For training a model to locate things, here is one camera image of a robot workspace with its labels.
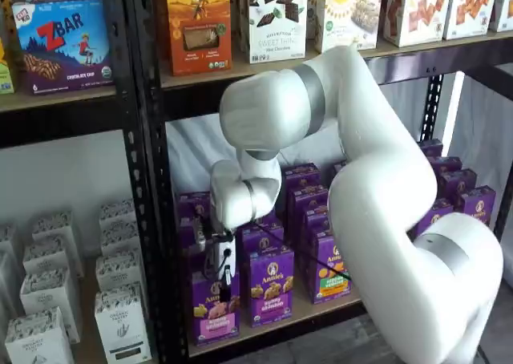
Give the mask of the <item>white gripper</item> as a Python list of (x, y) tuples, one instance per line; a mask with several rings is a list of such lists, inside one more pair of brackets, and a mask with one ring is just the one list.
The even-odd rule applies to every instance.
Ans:
[(236, 272), (236, 239), (232, 234), (214, 234), (207, 247), (207, 278), (219, 278), (220, 302), (231, 299), (232, 278)]

